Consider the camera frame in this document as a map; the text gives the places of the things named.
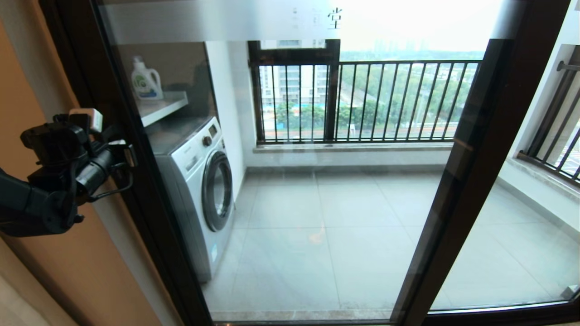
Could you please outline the dark framed sliding glass door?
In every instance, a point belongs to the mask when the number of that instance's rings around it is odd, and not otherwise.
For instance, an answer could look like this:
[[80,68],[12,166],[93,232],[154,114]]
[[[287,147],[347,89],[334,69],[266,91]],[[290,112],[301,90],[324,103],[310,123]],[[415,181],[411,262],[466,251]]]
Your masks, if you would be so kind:
[[[451,150],[253,153],[248,42],[339,40],[339,62],[482,62],[484,46],[447,37],[459,0],[99,1],[134,102],[141,56],[163,94],[187,93],[167,117],[222,129],[232,231],[215,276],[198,281],[213,325],[400,326],[393,312]],[[568,322],[580,321],[576,231],[507,182],[520,128],[431,313],[573,301]]]

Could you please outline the white shelf board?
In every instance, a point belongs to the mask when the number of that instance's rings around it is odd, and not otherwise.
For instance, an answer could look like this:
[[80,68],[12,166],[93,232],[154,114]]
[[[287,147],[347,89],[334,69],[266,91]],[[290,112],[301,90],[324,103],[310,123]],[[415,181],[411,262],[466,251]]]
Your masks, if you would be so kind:
[[167,91],[162,100],[137,100],[137,110],[143,127],[148,127],[189,104],[185,91]]

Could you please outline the white detergent bottle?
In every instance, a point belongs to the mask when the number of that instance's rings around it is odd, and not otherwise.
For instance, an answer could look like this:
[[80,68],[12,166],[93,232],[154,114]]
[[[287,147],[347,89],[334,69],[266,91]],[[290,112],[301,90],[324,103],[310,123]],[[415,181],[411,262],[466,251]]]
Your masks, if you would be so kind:
[[164,94],[161,87],[161,78],[157,70],[147,68],[141,56],[133,56],[133,70],[130,81],[133,92],[139,101],[161,101]]

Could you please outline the white front-load washing machine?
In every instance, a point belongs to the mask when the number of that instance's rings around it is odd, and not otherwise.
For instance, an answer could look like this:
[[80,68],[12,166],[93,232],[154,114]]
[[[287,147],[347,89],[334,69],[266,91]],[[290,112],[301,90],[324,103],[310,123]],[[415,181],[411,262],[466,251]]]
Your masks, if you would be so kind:
[[215,117],[167,117],[146,132],[197,279],[207,283],[230,240],[234,209],[220,124]]

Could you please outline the beige curtain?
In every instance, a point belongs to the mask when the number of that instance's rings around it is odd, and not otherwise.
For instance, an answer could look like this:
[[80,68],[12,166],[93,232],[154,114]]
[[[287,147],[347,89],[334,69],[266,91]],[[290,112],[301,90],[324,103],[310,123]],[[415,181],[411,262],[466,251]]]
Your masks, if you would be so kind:
[[2,238],[0,326],[78,326]]

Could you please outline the stone window sill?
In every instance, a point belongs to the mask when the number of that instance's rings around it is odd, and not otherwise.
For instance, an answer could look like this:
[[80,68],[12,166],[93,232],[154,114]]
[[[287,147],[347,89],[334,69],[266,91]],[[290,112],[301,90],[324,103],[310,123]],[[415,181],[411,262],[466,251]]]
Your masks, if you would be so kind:
[[446,151],[453,142],[402,142],[402,143],[283,143],[264,144],[252,149],[255,154],[282,153],[347,153],[383,151]]

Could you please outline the black balcony railing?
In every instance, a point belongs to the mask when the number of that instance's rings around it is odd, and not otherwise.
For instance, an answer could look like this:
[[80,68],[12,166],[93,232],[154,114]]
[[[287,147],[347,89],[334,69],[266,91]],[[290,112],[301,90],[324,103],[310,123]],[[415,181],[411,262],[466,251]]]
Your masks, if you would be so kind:
[[253,66],[256,143],[447,143],[480,60]]

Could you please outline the black side railing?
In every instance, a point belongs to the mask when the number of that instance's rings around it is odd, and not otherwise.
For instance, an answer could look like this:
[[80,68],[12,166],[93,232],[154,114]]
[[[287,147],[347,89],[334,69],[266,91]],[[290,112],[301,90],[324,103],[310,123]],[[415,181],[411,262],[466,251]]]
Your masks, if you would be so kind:
[[580,45],[556,72],[561,76],[538,130],[517,157],[580,189]]

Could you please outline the dark window frame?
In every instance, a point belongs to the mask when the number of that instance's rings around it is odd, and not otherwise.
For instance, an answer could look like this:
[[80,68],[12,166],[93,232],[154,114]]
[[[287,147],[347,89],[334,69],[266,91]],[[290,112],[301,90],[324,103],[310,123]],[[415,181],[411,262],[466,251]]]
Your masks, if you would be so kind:
[[249,41],[257,146],[332,143],[339,120],[340,41]]

